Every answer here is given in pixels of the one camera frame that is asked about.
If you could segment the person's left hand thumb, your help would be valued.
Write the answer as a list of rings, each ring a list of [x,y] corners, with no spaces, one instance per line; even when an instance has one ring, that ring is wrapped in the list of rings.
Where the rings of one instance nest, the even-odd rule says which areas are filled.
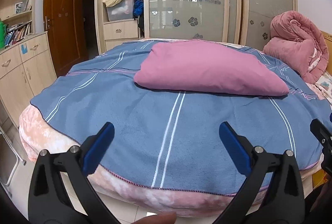
[[[146,216],[132,224],[174,224],[177,215],[175,213],[161,213],[152,216]]]

